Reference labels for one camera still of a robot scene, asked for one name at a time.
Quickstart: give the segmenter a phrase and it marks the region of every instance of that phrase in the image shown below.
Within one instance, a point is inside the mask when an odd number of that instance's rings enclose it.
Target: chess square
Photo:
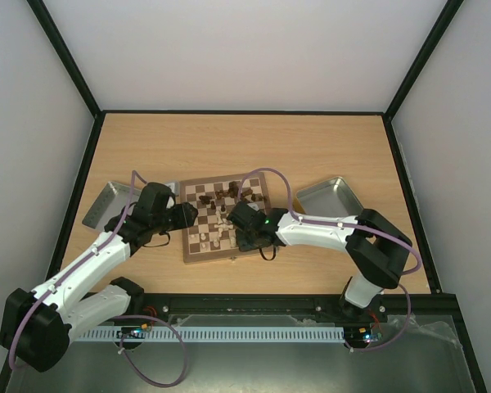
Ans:
[[[231,247],[231,241],[229,239],[220,239],[220,249],[221,250],[229,250]]]
[[[191,254],[195,254],[197,252],[200,252],[200,244],[199,243],[190,244],[189,245],[189,252]]]
[[[209,252],[211,248],[209,247],[209,242],[200,243],[200,252]]]
[[[215,246],[213,242],[210,242],[209,243],[209,246],[211,247],[211,250],[212,251],[218,251],[218,250],[220,250],[220,242],[218,242],[218,245],[217,246]]]
[[[200,242],[200,235],[196,234],[196,235],[189,235],[189,244],[198,244]]]

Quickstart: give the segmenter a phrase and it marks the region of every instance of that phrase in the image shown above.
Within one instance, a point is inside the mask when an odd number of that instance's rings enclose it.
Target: black metal frame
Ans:
[[[26,0],[33,9],[40,25],[46,32],[47,37],[55,48],[64,67],[74,81],[76,88],[79,90],[83,100],[95,118],[92,127],[91,136],[83,156],[82,164],[79,169],[79,175],[71,194],[70,203],[65,213],[64,223],[56,243],[55,251],[49,269],[47,278],[57,273],[61,267],[65,249],[67,247],[74,218],[78,211],[80,199],[85,187],[88,172],[95,153],[98,138],[100,137],[101,127],[107,113],[168,113],[168,114],[213,114],[213,115],[377,115],[382,118],[385,126],[390,149],[393,155],[399,181],[403,189],[404,198],[408,207],[408,212],[412,221],[413,230],[417,238],[419,250],[424,260],[424,268],[431,289],[430,295],[411,295],[412,309],[415,314],[428,315],[451,315],[455,323],[457,334],[460,342],[464,347],[464,354],[469,366],[472,380],[475,384],[476,391],[485,392],[485,384],[480,373],[478,363],[473,352],[470,338],[467,334],[466,325],[462,318],[460,307],[455,295],[442,293],[440,281],[436,273],[435,265],[430,253],[430,248],[426,240],[426,234],[421,224],[420,215],[417,209],[417,203],[414,198],[408,174],[403,162],[399,149],[396,135],[391,124],[392,119],[398,112],[400,106],[417,80],[430,55],[436,48],[436,45],[444,35],[451,20],[456,15],[463,0],[448,0],[442,12],[439,15],[435,25],[430,31],[415,61],[412,63],[407,72],[399,90],[396,92],[389,108],[385,113],[382,112],[323,112],[323,111],[102,111],[96,103],[89,90],[78,66],[74,62],[69,49],[65,45],[63,38],[58,32],[54,21],[52,20],[43,0]],[[207,314],[207,313],[241,313],[247,314],[262,310],[264,313],[279,313],[298,315],[300,317],[319,318],[317,316],[317,307],[322,310],[330,309],[333,305],[338,304],[340,295],[308,295],[308,296],[271,296],[271,295],[160,295],[147,294],[146,303],[155,305],[161,316],[166,314]],[[382,304],[385,306],[388,314],[405,314],[406,300],[403,295],[386,295],[382,296]],[[167,306],[167,312],[164,312],[164,306]],[[4,392],[11,375],[11,370],[4,363],[0,375],[0,392]]]

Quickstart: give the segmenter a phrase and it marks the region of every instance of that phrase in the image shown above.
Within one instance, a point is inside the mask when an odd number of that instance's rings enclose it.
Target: chessboard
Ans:
[[[239,252],[236,245],[236,229],[231,222],[227,221],[231,210],[239,201],[232,192],[228,192],[229,183],[236,182],[240,185],[245,175],[195,178],[180,182],[181,201],[187,201],[198,209],[195,224],[182,230],[184,263],[226,258],[234,260],[239,255],[258,254],[257,251]],[[242,192],[249,194],[245,197],[246,201],[256,204],[258,210],[267,214],[271,209],[264,174],[255,174],[248,178],[244,182]],[[206,205],[200,197],[205,197],[202,198],[205,201],[210,199],[210,203]]]

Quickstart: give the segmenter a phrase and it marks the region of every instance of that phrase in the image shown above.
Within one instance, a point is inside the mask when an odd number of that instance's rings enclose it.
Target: white plastic housing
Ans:
[[[331,223],[357,224],[354,215],[342,218],[314,217],[312,215],[299,215],[303,219],[313,221],[327,221]],[[345,240],[353,234],[352,228],[339,228],[330,225],[306,224],[294,219],[290,213],[282,216],[278,222],[277,236],[288,246],[306,244],[309,246],[331,248],[345,252]]]
[[[79,302],[68,314],[62,314],[64,323],[69,323],[69,343],[88,330],[117,315],[125,313],[131,297],[116,285],[108,285],[97,294]]]
[[[358,272],[347,286],[345,290],[345,299],[352,305],[356,305],[359,309],[365,309],[371,303],[373,297],[382,292],[382,288],[369,282]]]
[[[33,289],[33,291],[36,292],[34,297],[38,299],[48,289],[51,289],[53,284],[65,274],[65,272],[69,271],[93,249],[100,246],[110,234],[111,232],[101,233],[97,240],[76,260],[45,283],[35,287]],[[57,306],[56,310],[62,317],[68,315],[97,282],[99,282],[114,267],[127,260],[130,255],[129,244],[123,243],[122,237],[116,235],[106,247],[97,252],[97,255],[93,256],[85,264],[76,269],[43,303],[46,305],[54,303]]]

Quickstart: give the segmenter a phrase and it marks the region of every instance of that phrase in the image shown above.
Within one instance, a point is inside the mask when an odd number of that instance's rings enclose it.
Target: white wall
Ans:
[[[47,0],[103,109],[384,111],[445,0]]]
[[[0,0],[0,323],[45,277],[91,126],[27,2]]]
[[[491,2],[464,2],[394,127],[491,391]]]

